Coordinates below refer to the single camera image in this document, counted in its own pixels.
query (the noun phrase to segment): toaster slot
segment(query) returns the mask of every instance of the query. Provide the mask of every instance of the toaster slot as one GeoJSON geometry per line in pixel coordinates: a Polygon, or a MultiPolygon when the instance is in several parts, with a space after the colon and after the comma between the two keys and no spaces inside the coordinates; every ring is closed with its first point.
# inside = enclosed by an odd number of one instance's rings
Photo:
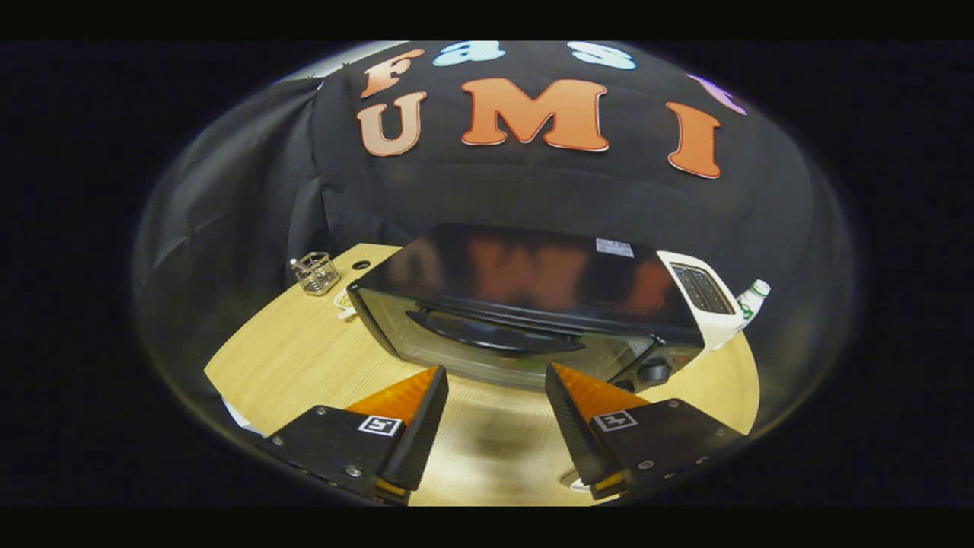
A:
{"type": "Polygon", "coordinates": [[[672,264],[671,266],[673,272],[676,273],[677,280],[680,281],[680,285],[687,290],[687,295],[690,296],[690,302],[693,303],[693,306],[705,312],[733,314],[730,304],[721,294],[710,274],[685,264],[672,264]]]}

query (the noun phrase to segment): white paper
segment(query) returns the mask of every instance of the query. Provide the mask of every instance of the white paper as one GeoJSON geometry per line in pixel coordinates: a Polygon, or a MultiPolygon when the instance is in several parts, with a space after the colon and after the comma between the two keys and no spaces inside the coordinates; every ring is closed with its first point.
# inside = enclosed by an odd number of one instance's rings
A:
{"type": "Polygon", "coordinates": [[[263,434],[261,434],[259,430],[257,430],[256,428],[253,427],[252,424],[250,424],[249,420],[244,418],[244,416],[241,414],[240,411],[237,411],[236,409],[234,409],[233,406],[230,405],[230,402],[226,401],[226,399],[223,398],[221,398],[221,400],[223,400],[223,405],[226,406],[227,411],[230,412],[230,416],[234,417],[234,420],[237,421],[238,426],[240,426],[245,430],[256,432],[257,434],[263,436],[263,434]]]}
{"type": "Polygon", "coordinates": [[[620,256],[627,256],[629,258],[635,258],[632,254],[632,247],[625,242],[617,242],[615,240],[603,240],[602,238],[595,239],[595,250],[600,254],[617,254],[620,256]]]}

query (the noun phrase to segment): light blue letter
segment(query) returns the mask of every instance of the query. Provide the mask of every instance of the light blue letter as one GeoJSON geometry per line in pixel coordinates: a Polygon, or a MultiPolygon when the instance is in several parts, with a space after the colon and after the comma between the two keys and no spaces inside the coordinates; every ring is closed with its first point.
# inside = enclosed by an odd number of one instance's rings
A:
{"type": "Polygon", "coordinates": [[[470,40],[447,46],[440,50],[443,54],[432,60],[434,66],[450,66],[467,60],[491,60],[502,57],[506,52],[496,40],[470,40]]]}
{"type": "Polygon", "coordinates": [[[568,47],[574,50],[572,55],[576,59],[581,59],[585,62],[604,64],[612,68],[621,68],[622,70],[636,68],[636,63],[632,60],[632,56],[616,48],[600,46],[590,42],[569,42],[568,47]]]}

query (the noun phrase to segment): metal pen holder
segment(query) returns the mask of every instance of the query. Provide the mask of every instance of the metal pen holder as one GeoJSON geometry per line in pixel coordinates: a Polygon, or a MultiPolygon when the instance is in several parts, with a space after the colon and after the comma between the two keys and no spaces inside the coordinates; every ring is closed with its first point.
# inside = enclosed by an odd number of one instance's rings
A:
{"type": "Polygon", "coordinates": [[[312,252],[301,259],[291,260],[291,271],[306,294],[321,296],[338,282],[341,276],[326,253],[312,252]]]}

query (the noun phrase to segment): black fabric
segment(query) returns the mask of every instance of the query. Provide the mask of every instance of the black fabric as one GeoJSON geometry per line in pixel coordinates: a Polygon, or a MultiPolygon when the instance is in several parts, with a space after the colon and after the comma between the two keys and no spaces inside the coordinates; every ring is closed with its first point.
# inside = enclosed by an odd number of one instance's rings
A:
{"type": "Polygon", "coordinates": [[[740,116],[680,68],[626,44],[635,70],[579,61],[563,42],[504,42],[506,54],[445,67],[450,42],[410,43],[324,78],[281,82],[244,101],[173,162],[145,210],[132,295],[143,344],[180,399],[239,441],[203,374],[220,345],[293,283],[286,263],[308,251],[360,242],[404,245],[441,222],[564,230],[697,256],[739,294],[771,286],[747,329],[767,431],[827,375],[849,332],[863,251],[813,155],[750,104],[740,116]],[[366,68],[409,50],[399,82],[370,98],[366,68]],[[514,136],[469,146],[469,80],[504,77],[529,97],[559,79],[600,83],[605,152],[555,148],[514,136]],[[387,137],[399,134],[396,98],[423,91],[422,131],[404,154],[376,157],[356,114],[385,103],[387,137]],[[675,100],[716,116],[716,161],[705,179],[676,170],[675,100]]]}

